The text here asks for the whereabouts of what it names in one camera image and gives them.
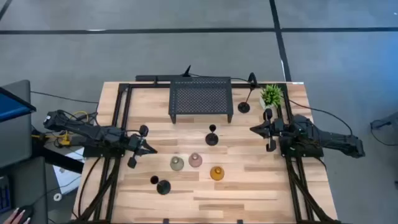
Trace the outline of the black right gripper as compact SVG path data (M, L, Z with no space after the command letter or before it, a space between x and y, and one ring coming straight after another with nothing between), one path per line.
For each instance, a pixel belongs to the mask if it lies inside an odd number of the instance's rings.
M263 113L264 122L257 126L253 126L250 130L263 139L268 139L266 144L266 151L272 152L276 150L276 140L273 139L274 136L280 136L281 132L284 130L284 121L282 118L277 118L271 121L272 110L270 108L265 109Z

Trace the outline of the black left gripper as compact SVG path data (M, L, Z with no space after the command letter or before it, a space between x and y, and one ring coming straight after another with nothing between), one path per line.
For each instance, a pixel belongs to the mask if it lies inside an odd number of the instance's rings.
M150 146L144 139L149 132L149 128L145 125L141 125L139 129L139 135L133 134L130 137L129 150L133 152L133 155L129 158L127 165L134 169L137 164L136 157L147 154L155 154L157 150Z

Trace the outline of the tall black candlestick holder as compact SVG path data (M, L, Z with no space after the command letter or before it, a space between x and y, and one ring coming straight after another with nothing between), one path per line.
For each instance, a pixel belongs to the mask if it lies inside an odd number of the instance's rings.
M158 194L167 195L171 190L170 182L168 180L160 180L156 175L153 175L150 178L150 182L156 185L156 191Z
M248 94L248 97L246 98L246 101L242 101L238 105L238 111L240 113L248 113L250 111L250 105L248 103L248 99L251 96L251 93L253 90L254 89L250 89L250 85L249 85L249 94Z

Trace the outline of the green glass candle holder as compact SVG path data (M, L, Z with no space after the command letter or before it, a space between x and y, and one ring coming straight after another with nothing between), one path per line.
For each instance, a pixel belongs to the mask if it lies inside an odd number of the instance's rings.
M181 157L173 156L170 160L170 167L174 171L180 171L184 167L184 161Z

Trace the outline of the short black candlestick holder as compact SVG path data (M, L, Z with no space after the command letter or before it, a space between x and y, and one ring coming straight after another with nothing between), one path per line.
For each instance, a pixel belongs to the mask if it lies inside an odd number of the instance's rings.
M208 133L205 137L205 141L207 143L207 145L209 146L215 146L218 143L218 135L215 134L216 131L216 125L215 124L211 124L209 126L209 130L210 133Z

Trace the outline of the amber glass candle holder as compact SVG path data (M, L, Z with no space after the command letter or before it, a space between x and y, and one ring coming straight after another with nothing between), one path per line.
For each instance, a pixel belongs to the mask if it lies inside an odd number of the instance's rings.
M224 169L220 166L214 166L210 170L210 177L213 180L219 181L224 178Z

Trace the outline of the pink glass candle holder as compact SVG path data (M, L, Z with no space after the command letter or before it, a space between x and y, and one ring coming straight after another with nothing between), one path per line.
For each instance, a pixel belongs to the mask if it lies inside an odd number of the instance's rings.
M202 159L201 155L194 152L190 155L188 162L189 162L190 166L192 166L192 167L200 167L203 163L203 159Z

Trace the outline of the small green potted plant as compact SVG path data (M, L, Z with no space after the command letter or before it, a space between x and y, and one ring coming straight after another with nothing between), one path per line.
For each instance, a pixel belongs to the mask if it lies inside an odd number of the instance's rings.
M282 98L282 90L276 84L266 85L261 88L260 104L263 109L278 108L280 106L280 101Z

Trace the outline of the black perforated metal riser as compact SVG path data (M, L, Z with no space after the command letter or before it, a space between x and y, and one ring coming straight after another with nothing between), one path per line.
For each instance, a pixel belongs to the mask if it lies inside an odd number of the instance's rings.
M170 82L169 116L178 114L225 114L230 123L234 114L230 77L179 78Z

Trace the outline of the white paper sheet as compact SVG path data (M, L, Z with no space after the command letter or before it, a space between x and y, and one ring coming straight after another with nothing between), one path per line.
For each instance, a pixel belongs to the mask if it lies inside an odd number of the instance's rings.
M66 154L66 156L84 163L83 152L84 148L81 147L75 152L70 152ZM53 170L55 172L57 182L60 186L60 193L62 195L66 195L72 190L78 188L81 180L81 174L66 170L56 165L53 165Z

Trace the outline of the black stand foot bar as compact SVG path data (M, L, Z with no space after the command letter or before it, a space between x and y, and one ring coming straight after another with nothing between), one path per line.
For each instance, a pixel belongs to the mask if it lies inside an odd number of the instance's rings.
M43 146L32 146L32 157L43 157L46 163L61 167L63 169L81 174L84 163L59 154Z

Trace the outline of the grey floor stand base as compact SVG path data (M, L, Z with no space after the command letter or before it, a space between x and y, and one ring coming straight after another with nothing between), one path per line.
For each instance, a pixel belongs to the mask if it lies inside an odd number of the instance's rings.
M371 129L380 129L384 126L392 126L392 128L398 131L398 112L392 113L381 119L375 119L370 123Z

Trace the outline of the grey desk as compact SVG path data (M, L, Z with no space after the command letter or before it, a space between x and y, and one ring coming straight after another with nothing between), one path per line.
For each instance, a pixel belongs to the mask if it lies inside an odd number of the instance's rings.
M34 207L29 224L47 224L45 161L32 157L31 132L30 114L0 123L0 176L9 176L13 202L0 224L24 205Z

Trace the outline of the black computer mouse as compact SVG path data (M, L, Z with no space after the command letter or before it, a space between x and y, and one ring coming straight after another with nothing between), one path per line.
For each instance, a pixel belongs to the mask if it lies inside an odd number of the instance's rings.
M12 224L25 224L30 221L33 214L34 207L32 205L24 205L18 208L18 211L12 220Z

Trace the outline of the computer monitor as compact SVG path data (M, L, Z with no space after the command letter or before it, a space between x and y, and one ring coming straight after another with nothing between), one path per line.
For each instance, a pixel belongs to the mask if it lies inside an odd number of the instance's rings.
M36 111L36 107L0 87L0 123Z

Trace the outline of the dark computer keyboard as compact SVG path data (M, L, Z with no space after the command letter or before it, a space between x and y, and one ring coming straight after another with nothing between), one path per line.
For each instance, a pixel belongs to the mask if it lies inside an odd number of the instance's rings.
M0 214L12 208L12 184L8 175L0 176Z

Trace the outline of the person's hand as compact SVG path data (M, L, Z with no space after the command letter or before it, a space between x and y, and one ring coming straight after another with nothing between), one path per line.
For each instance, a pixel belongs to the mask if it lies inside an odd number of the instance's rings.
M3 222L3 224L12 224L12 220L15 217L16 213L18 211L18 208L15 209L11 215Z

